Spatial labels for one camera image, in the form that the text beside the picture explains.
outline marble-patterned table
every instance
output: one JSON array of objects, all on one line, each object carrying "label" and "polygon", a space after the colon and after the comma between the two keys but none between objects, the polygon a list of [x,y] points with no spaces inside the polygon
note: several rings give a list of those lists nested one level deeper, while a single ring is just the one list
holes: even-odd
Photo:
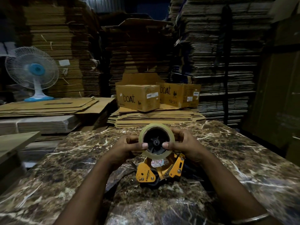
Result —
[{"label": "marble-patterned table", "polygon": [[[273,216],[284,224],[300,224],[299,167],[218,121],[170,126],[193,132]],[[0,224],[52,224],[96,160],[120,135],[139,134],[141,129],[69,134],[54,153],[0,197]],[[124,164],[109,179],[99,223],[220,224],[226,215],[205,186],[207,181],[199,175],[154,190],[141,188],[134,169]]]}]

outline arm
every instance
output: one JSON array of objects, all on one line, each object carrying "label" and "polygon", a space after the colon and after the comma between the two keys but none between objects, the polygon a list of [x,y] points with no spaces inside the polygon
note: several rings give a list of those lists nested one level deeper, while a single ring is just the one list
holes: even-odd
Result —
[{"label": "arm", "polygon": [[92,168],[54,225],[95,223],[111,172],[129,158],[131,151],[142,151],[148,147],[147,143],[133,143],[137,140],[138,137],[132,135],[119,138]]},{"label": "arm", "polygon": [[[231,220],[249,219],[267,213],[267,210],[221,161],[200,144],[190,132],[177,128],[172,128],[172,131],[179,142],[163,143],[163,147],[168,150],[182,151],[187,158],[203,168]],[[256,224],[281,223],[273,217],[268,217]]]}]

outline silver bangle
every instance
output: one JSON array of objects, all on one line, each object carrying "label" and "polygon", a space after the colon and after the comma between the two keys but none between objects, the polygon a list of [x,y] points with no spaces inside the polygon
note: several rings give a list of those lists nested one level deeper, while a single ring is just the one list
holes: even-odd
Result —
[{"label": "silver bangle", "polygon": [[269,216],[270,216],[270,214],[267,212],[265,214],[262,214],[262,215],[259,215],[259,216],[256,216],[256,217],[252,217],[252,218],[249,218],[249,219],[233,220],[233,221],[231,221],[231,223],[232,224],[245,224],[245,223],[258,222],[258,221],[261,221],[262,219],[267,218]]}]

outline fan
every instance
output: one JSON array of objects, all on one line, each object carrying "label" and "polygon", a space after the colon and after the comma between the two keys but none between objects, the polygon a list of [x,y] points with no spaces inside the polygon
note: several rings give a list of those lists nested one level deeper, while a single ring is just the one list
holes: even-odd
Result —
[{"label": "fan", "polygon": [[53,100],[43,89],[53,86],[59,76],[58,66],[47,53],[35,47],[20,47],[13,50],[13,57],[7,56],[5,67],[10,77],[18,84],[35,90],[26,102]]}]

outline blue fan base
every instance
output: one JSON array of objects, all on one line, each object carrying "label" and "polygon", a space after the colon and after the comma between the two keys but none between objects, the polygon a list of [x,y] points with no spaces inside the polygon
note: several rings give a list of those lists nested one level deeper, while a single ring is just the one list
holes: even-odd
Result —
[{"label": "blue fan base", "polygon": [[45,97],[40,97],[40,98],[34,98],[34,97],[29,97],[24,99],[25,102],[38,102],[38,101],[47,101],[47,100],[54,100],[54,97],[51,96],[45,96]]}]

